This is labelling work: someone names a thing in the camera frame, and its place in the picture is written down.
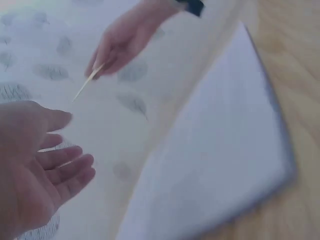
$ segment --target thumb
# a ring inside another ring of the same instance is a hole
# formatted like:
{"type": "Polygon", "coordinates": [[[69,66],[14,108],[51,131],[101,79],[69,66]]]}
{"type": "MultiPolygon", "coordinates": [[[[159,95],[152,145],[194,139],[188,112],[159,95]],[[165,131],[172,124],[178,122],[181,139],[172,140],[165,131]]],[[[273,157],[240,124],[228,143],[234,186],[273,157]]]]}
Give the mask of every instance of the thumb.
{"type": "Polygon", "coordinates": [[[93,70],[99,68],[102,64],[107,62],[110,51],[111,51],[111,36],[105,33],[99,43],[99,47],[96,53],[96,59],[93,64],[93,70]]]}

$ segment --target gray blot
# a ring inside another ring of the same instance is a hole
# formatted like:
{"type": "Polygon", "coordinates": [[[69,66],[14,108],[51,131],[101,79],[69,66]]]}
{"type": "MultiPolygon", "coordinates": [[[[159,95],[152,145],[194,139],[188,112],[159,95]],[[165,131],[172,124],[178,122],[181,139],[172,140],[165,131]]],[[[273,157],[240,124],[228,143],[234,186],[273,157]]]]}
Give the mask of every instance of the gray blot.
{"type": "Polygon", "coordinates": [[[159,39],[161,39],[165,34],[166,34],[165,31],[164,31],[161,27],[159,27],[159,28],[156,30],[156,32],[154,33],[154,35],[152,36],[152,39],[151,39],[151,40],[153,40],[153,41],[159,40],[159,39]]]}
{"type": "Polygon", "coordinates": [[[118,72],[119,82],[137,82],[148,72],[148,65],[142,59],[134,59],[118,72]]]}
{"type": "Polygon", "coordinates": [[[5,25],[5,26],[11,26],[13,21],[14,21],[14,18],[16,17],[15,14],[13,13],[7,13],[5,15],[2,15],[1,18],[0,18],[0,22],[5,25]]]}
{"type": "Polygon", "coordinates": [[[0,43],[8,45],[11,42],[11,37],[9,36],[0,36],[0,43]]]}
{"type": "Polygon", "coordinates": [[[8,51],[0,52],[0,64],[4,66],[4,71],[12,67],[15,63],[15,56],[8,51]]]}
{"type": "Polygon", "coordinates": [[[125,108],[129,109],[134,113],[139,113],[147,118],[147,106],[145,102],[138,96],[133,94],[118,94],[116,96],[119,103],[121,103],[125,108]]]}
{"type": "Polygon", "coordinates": [[[48,24],[48,16],[45,12],[39,11],[33,15],[33,20],[40,24],[48,24]]]}
{"type": "Polygon", "coordinates": [[[17,240],[51,240],[58,232],[60,215],[58,212],[53,215],[50,222],[38,229],[25,232],[17,240]]]}
{"type": "Polygon", "coordinates": [[[126,181],[131,176],[130,167],[125,162],[117,162],[113,165],[113,174],[120,180],[126,181]]]}
{"type": "Polygon", "coordinates": [[[52,81],[69,78],[67,69],[58,64],[38,64],[33,67],[32,72],[43,79],[52,81]]]}
{"type": "Polygon", "coordinates": [[[56,51],[60,55],[65,55],[72,48],[72,41],[67,36],[63,36],[60,38],[58,46],[56,47],[56,51]]]}
{"type": "Polygon", "coordinates": [[[0,84],[0,102],[15,102],[32,100],[33,96],[28,89],[18,83],[8,82],[0,84]]]}
{"type": "Polygon", "coordinates": [[[74,146],[74,144],[72,144],[69,140],[63,139],[63,142],[60,143],[58,146],[55,146],[53,149],[54,150],[65,149],[72,146],[74,146]]]}

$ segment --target toothpick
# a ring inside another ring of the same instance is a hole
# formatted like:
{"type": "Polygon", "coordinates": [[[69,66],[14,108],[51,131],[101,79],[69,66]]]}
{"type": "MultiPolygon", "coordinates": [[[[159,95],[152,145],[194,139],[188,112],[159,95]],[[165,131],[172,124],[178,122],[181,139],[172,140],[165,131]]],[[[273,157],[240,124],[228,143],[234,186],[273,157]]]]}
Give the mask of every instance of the toothpick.
{"type": "Polygon", "coordinates": [[[103,63],[100,67],[98,67],[96,70],[94,70],[90,76],[88,77],[88,79],[84,82],[83,86],[80,88],[80,90],[78,91],[78,93],[75,95],[74,99],[72,100],[72,102],[74,102],[76,100],[76,98],[80,95],[80,93],[84,90],[85,86],[95,77],[95,75],[105,66],[105,63],[103,63]]]}

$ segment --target wooden surface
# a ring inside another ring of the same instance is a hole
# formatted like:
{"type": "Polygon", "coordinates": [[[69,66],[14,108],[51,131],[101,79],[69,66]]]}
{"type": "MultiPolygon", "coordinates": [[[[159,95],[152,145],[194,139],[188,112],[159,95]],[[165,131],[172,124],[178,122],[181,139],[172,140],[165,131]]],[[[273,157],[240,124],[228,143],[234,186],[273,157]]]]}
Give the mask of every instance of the wooden surface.
{"type": "Polygon", "coordinates": [[[253,35],[280,101],[293,142],[299,179],[293,187],[250,214],[203,239],[318,240],[320,1],[248,0],[243,5],[240,19],[253,35]]]}

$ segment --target paper sheet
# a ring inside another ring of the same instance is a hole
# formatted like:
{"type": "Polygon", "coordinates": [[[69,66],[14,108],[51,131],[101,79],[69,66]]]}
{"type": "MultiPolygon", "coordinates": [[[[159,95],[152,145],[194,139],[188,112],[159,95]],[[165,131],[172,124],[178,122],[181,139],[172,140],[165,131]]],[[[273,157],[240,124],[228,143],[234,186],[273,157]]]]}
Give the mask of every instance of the paper sheet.
{"type": "Polygon", "coordinates": [[[163,132],[159,125],[167,127],[162,119],[174,114],[205,68],[202,53],[226,1],[208,3],[201,21],[186,13],[166,22],[131,64],[90,83],[72,104],[102,32],[137,2],[33,0],[1,13],[0,102],[33,100],[71,111],[65,144],[93,154],[96,168],[83,192],[20,240],[114,239],[154,146],[152,136],[163,132]]]}
{"type": "Polygon", "coordinates": [[[195,239],[295,176],[270,82],[240,24],[148,158],[117,240],[195,239]]]}

